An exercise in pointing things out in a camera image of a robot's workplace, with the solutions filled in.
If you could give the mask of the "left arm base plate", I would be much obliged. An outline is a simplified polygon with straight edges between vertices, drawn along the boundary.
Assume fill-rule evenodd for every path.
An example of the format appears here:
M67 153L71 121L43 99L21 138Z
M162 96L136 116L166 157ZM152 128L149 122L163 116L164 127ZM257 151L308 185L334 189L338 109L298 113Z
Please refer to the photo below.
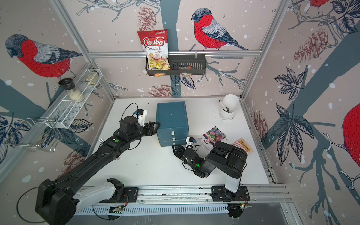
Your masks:
M100 203L135 203L138 197L138 187L123 187L116 189L114 195L108 199L100 201Z

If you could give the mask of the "teal top drawer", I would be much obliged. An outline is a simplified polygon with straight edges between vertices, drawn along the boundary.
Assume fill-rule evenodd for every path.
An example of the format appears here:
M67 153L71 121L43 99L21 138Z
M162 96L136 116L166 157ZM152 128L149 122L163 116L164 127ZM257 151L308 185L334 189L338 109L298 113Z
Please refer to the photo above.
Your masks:
M169 127L169 128L164 128L164 127L160 127L157 130L157 135L158 136L175 136L175 135L180 135L180 134L188 134L189 128L188 127Z

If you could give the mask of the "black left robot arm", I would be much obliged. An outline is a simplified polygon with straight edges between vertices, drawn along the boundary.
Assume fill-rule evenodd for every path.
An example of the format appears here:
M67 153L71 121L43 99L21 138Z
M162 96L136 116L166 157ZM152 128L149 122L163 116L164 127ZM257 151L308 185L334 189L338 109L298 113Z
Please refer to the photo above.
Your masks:
M127 116L120 121L120 128L102 142L98 150L57 180L45 180L37 192L35 211L50 225L65 225L84 208L104 200L128 202L124 185L115 178L105 184L81 191L81 187L98 171L116 160L134 141L156 134L160 123L140 124L138 118Z

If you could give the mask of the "chrysanthemum seed bag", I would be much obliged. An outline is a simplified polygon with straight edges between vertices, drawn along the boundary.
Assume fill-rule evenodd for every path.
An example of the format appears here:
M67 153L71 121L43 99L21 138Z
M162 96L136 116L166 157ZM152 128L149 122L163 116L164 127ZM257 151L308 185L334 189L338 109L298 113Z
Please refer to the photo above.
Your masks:
M199 137L199 141L208 149L212 150L217 141L222 141L227 136L217 127L213 127Z

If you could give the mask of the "teal bottom drawer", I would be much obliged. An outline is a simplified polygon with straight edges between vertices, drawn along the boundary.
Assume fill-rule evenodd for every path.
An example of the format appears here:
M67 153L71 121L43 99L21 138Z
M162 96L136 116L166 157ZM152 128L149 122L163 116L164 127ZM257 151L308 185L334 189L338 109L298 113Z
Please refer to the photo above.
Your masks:
M183 140L170 140L170 141L162 141L162 142L159 142L160 146L161 147L168 147L168 146L172 146L172 145L186 145L186 140L183 139Z

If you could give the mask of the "teal drawer cabinet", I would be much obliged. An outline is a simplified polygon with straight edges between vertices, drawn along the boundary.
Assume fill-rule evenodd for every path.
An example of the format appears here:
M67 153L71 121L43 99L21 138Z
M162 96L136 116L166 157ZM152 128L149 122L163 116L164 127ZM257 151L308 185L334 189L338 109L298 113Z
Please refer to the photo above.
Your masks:
M189 128L186 103L184 101L158 103L156 122L160 123L162 128Z

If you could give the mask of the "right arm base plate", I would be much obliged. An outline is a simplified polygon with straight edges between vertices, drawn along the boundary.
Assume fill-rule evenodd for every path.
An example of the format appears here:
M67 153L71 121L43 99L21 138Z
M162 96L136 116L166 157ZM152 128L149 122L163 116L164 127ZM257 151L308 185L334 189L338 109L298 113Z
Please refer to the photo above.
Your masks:
M244 185L240 185L235 193L227 190L225 186L212 186L210 197L212 197L214 202L229 203L236 201L250 201L248 188Z

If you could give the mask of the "orange seed bag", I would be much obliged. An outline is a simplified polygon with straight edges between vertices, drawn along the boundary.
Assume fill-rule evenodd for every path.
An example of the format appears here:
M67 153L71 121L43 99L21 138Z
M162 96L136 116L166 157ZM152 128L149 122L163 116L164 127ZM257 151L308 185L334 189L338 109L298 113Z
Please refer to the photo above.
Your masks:
M247 154L253 152L253 149L247 144L247 142L243 138L236 140L232 145L244 150Z

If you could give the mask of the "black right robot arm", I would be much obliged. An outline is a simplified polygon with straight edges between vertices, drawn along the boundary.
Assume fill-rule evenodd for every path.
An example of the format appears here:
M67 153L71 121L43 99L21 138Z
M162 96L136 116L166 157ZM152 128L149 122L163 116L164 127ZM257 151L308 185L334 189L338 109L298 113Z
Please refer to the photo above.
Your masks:
M193 138L187 142L186 147L173 145L174 156L182 161L183 166L188 166L194 175L207 178L214 169L226 175L223 186L214 186L210 196L215 202L232 202L245 200L240 197L238 188L245 170L248 154L245 150L222 141L216 141L209 154L202 158L196 152L196 141Z

